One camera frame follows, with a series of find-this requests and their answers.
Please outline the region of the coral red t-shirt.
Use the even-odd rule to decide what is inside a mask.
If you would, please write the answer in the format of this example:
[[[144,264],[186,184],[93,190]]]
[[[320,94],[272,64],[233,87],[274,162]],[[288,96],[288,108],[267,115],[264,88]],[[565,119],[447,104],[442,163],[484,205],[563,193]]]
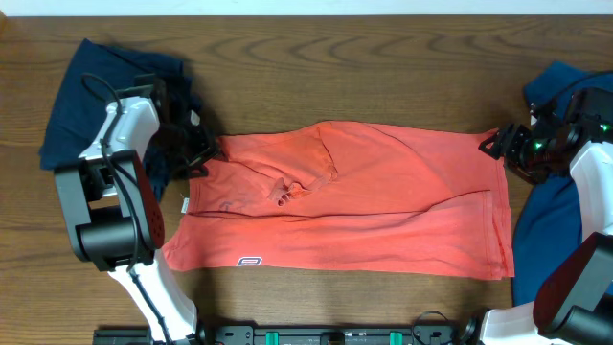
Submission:
[[[268,265],[510,278],[511,207],[483,134],[330,121],[224,136],[164,245],[172,269]]]

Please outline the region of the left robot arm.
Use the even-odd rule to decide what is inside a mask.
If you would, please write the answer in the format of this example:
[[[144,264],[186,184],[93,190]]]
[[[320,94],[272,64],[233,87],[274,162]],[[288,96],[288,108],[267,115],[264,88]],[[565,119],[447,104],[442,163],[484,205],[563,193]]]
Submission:
[[[121,284],[148,324],[102,328],[93,341],[202,344],[197,308],[161,251],[165,225],[144,160],[158,147],[170,178],[203,177],[219,144],[170,78],[144,74],[131,87],[108,91],[97,136],[77,159],[56,168],[54,178],[73,252]]]

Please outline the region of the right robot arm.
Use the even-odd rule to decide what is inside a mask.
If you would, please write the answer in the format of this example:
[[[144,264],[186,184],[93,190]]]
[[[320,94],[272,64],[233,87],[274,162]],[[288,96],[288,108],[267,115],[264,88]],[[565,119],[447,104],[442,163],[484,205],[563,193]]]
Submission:
[[[533,184],[516,224],[513,307],[489,310],[478,344],[612,341],[612,94],[574,92],[533,109],[479,149]]]

